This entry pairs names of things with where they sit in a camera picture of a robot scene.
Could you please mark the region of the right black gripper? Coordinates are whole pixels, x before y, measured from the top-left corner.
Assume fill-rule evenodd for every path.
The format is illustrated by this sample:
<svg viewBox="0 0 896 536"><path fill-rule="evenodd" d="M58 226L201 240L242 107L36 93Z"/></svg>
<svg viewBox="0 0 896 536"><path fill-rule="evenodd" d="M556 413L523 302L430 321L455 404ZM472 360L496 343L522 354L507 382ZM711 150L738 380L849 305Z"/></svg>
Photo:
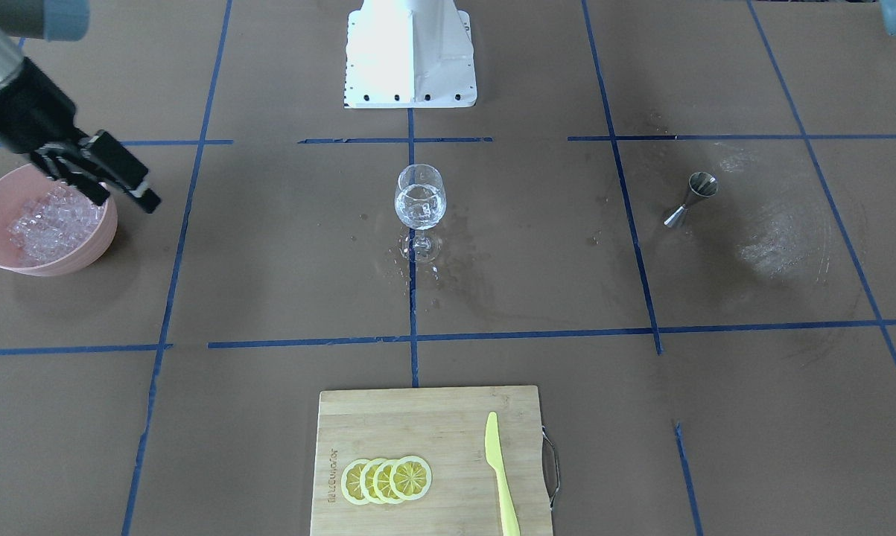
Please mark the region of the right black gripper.
<svg viewBox="0 0 896 536"><path fill-rule="evenodd" d="M107 131L84 137L75 126L75 102L29 58L0 88L0 143L29 155L47 179L66 183L97 206L116 186L147 214L161 204L147 182L147 166ZM83 155L79 142L83 140Z"/></svg>

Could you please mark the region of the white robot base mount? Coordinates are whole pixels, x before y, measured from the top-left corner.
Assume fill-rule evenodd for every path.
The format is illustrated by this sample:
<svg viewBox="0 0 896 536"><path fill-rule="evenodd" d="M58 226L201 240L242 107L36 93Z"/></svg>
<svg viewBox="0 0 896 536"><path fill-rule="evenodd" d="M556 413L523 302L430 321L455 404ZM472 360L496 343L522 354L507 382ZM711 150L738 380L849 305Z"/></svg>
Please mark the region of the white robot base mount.
<svg viewBox="0 0 896 536"><path fill-rule="evenodd" d="M471 17L454 1L365 1L346 30L347 109L476 105Z"/></svg>

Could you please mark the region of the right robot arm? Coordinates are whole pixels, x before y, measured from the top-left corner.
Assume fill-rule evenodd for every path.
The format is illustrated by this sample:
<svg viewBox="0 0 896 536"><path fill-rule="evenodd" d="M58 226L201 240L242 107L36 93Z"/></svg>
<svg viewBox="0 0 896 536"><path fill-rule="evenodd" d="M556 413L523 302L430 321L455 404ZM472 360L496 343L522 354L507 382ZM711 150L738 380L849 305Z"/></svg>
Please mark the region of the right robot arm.
<svg viewBox="0 0 896 536"><path fill-rule="evenodd" d="M0 144L95 205L114 187L150 214L161 200L147 182L148 167L107 131L77 128L75 102L16 43L75 42L89 22L86 1L0 1Z"/></svg>

